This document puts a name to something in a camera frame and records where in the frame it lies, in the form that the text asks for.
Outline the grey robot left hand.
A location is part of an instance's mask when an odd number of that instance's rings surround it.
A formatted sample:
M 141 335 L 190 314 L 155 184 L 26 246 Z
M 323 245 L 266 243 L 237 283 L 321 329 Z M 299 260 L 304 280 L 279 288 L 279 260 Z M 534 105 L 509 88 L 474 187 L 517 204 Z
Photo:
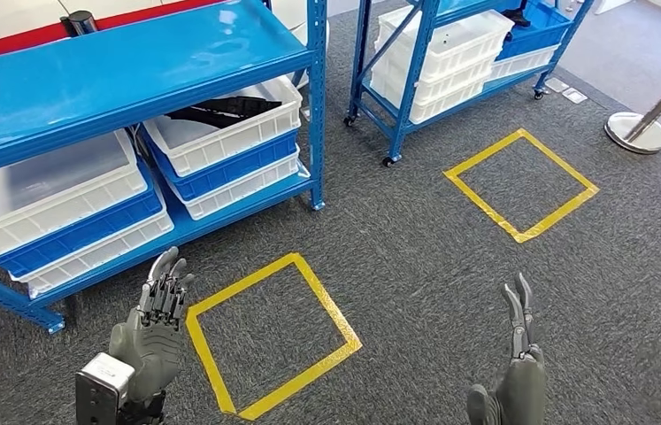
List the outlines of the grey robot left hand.
M 111 331 L 109 353 L 135 371 L 127 387 L 131 402 L 147 402 L 179 373 L 181 325 L 185 316 L 187 261 L 172 246 L 158 256 L 138 304 Z

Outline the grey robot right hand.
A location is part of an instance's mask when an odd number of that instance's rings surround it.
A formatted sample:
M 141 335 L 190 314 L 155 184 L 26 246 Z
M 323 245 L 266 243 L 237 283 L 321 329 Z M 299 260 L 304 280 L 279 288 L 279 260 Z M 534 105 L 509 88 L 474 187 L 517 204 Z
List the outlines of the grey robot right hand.
M 546 371 L 542 349 L 535 342 L 534 293 L 519 273 L 515 288 L 501 293 L 509 307 L 511 356 L 498 386 L 488 391 L 474 384 L 466 397 L 471 424 L 542 424 L 546 406 Z

